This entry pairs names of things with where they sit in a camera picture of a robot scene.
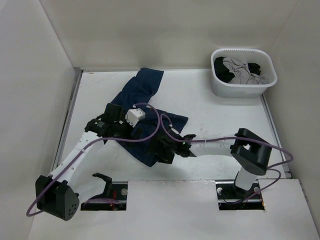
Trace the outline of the dark blue denim trousers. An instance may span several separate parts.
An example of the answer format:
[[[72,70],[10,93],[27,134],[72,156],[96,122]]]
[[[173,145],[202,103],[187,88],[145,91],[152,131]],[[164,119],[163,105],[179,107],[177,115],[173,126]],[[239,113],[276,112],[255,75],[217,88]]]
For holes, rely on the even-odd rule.
[[[164,72],[160,70],[141,68],[136,76],[132,77],[110,102],[111,104],[123,107],[127,112],[134,104],[148,103],[150,99],[157,93]],[[151,135],[158,124],[158,118],[154,110],[142,105],[139,107],[145,112],[145,117],[138,122],[131,135],[141,130],[141,134],[137,137],[143,139]],[[120,141],[119,144],[128,151],[134,158],[148,167],[152,167],[160,161],[160,157],[156,153],[148,152],[152,140],[148,139],[144,142],[129,143]]]

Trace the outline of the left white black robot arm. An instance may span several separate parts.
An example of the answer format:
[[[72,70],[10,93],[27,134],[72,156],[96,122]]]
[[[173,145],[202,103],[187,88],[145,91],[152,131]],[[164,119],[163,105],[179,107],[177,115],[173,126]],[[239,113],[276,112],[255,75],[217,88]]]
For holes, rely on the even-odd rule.
[[[103,114],[86,124],[82,136],[68,156],[49,175],[40,175],[36,180],[33,205],[39,213],[68,221],[87,203],[119,203],[112,196],[111,177],[96,172],[82,181],[81,175],[107,141],[140,142],[132,132],[146,116],[143,106],[144,103],[136,103],[125,110],[120,105],[109,103]]]

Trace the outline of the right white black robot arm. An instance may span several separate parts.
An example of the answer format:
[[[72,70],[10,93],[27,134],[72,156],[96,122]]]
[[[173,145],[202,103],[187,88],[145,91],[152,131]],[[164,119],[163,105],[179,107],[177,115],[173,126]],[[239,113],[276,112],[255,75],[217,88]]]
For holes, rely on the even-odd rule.
[[[151,138],[147,152],[155,154],[159,158],[157,161],[164,164],[171,164],[176,155],[183,158],[232,157],[241,166],[231,189],[235,198],[246,199],[252,195],[257,177],[267,172],[272,151],[270,144],[246,128],[240,128],[235,139],[227,137],[218,141],[198,141],[195,137],[195,134],[181,136],[174,128],[161,130]]]

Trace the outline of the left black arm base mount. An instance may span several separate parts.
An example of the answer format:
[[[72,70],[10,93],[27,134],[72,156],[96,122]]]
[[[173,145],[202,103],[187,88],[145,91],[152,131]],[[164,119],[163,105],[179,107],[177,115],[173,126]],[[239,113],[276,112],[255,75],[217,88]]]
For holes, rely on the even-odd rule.
[[[81,204],[81,211],[126,211],[128,198],[128,182],[113,181],[111,177],[101,173],[92,175],[95,180],[102,182],[103,191],[88,197]]]

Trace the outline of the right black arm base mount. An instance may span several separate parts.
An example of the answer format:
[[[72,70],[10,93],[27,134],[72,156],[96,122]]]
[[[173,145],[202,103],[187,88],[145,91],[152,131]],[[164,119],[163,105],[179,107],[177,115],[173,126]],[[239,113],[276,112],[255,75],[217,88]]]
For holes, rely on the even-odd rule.
[[[232,181],[217,182],[215,184],[218,208],[220,211],[265,210],[260,185],[256,181],[250,190],[236,187]]]

